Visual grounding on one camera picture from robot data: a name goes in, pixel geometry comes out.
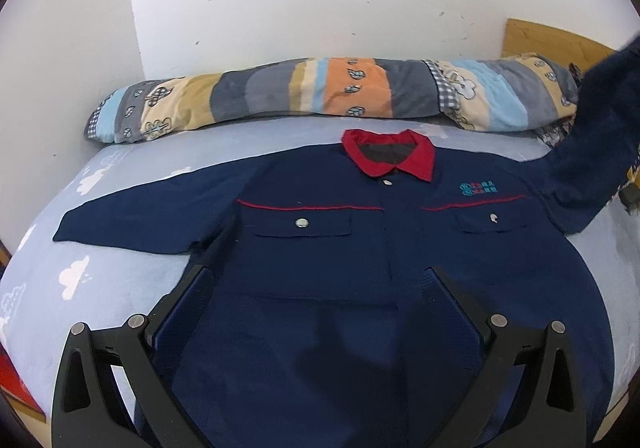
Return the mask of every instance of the multicolored blanket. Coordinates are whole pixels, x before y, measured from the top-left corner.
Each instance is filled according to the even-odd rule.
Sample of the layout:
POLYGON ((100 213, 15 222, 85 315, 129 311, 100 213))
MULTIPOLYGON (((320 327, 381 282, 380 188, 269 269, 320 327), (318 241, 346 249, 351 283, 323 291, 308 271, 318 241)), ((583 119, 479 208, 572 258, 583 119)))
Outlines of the multicolored blanket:
POLYGON ((104 143, 150 141, 242 117, 308 113, 445 113, 465 129, 511 132, 571 116, 577 97, 571 73, 536 54, 453 62, 300 59, 121 88, 94 110, 85 135, 104 143))

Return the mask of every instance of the raised sleeve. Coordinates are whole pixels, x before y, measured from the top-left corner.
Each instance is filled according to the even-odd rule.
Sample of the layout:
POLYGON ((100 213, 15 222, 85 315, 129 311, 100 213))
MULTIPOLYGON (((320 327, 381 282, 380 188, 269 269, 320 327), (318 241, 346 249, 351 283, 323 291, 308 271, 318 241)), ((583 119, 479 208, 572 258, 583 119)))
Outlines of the raised sleeve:
POLYGON ((590 69, 574 128, 519 176, 564 233, 582 231, 626 181, 640 145, 640 36, 590 69))
POLYGON ((223 163, 135 186, 66 212, 54 241, 185 253, 212 240, 265 159, 223 163))

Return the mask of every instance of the red collar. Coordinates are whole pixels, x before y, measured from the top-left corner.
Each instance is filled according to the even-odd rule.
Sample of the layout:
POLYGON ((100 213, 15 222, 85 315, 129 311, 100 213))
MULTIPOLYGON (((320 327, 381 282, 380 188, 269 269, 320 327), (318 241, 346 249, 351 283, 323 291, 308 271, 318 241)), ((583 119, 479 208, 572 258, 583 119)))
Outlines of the red collar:
POLYGON ((342 136, 342 146, 351 160, 369 177, 380 177, 394 168, 410 173, 418 179, 431 182, 436 158, 434 145, 428 137, 411 130, 396 134, 377 134, 365 130, 347 130, 342 136), (376 163, 367 159, 360 150, 361 144, 415 144, 411 155, 398 165, 376 163))

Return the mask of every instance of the navy blue jacket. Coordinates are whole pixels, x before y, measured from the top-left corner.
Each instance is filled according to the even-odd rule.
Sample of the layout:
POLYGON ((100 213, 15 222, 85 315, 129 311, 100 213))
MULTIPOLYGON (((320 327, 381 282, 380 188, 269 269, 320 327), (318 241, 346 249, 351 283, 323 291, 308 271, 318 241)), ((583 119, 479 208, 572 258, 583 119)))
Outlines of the navy blue jacket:
POLYGON ((565 323, 592 436, 612 338, 564 233, 591 221, 636 158, 638 45, 598 67, 572 135, 539 160, 354 130, 107 195, 68 212, 54 239, 190 252, 214 272, 170 384, 217 447, 423 444, 482 364, 432 266, 517 325, 565 323))

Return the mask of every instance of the bed sheet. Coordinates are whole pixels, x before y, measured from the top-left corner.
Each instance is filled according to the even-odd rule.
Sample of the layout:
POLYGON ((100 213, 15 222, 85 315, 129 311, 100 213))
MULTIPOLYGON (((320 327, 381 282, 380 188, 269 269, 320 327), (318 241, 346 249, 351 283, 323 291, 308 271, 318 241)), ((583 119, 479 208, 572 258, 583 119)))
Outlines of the bed sheet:
MULTIPOLYGON (((36 218, 0 281, 0 341, 46 414, 50 416, 71 325, 83 321, 92 329, 117 327, 132 314, 148 313, 175 287, 188 260, 184 255, 54 243, 51 238, 66 211, 108 193, 213 164, 339 142, 348 128, 379 133, 412 129, 439 147, 515 160, 541 157, 548 151, 532 133, 474 133, 455 128, 446 119, 424 123, 322 116, 242 121, 104 148, 36 218)), ((162 214, 148 224, 162 225, 162 214)), ((611 403, 615 404, 639 365, 640 224, 615 199, 569 240, 591 269, 609 313, 616 363, 611 403)), ((124 372, 115 373, 132 412, 134 397, 124 372)))

